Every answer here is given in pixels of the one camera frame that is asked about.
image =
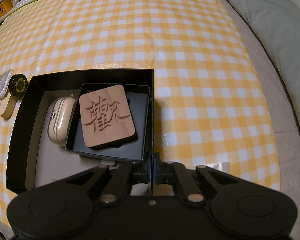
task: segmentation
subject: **carved wooden block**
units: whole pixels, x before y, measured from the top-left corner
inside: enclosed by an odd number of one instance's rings
[[[84,143],[95,147],[135,134],[122,85],[100,89],[79,98]]]

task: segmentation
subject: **airpods case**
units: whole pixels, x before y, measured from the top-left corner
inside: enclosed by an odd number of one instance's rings
[[[66,146],[68,127],[76,101],[77,99],[73,97],[60,98],[55,103],[51,113],[48,136],[52,142],[62,147]]]

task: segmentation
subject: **yellow box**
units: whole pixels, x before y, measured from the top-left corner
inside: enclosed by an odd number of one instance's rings
[[[12,9],[12,3],[10,0],[4,0],[0,3],[0,18]]]

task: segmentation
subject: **screw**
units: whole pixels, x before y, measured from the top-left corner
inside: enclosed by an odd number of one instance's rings
[[[156,202],[155,200],[149,200],[149,201],[148,201],[148,204],[149,204],[150,206],[154,206],[156,203],[157,203],[157,202]]]
[[[190,194],[188,195],[188,200],[194,203],[201,202],[204,197],[201,194]]]
[[[115,195],[105,194],[105,195],[101,196],[100,200],[104,203],[112,203],[112,202],[116,201],[117,198],[115,197]]]

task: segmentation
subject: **gray cushion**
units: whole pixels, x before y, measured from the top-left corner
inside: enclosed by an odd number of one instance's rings
[[[228,0],[258,36],[287,88],[300,126],[300,9],[291,0]]]

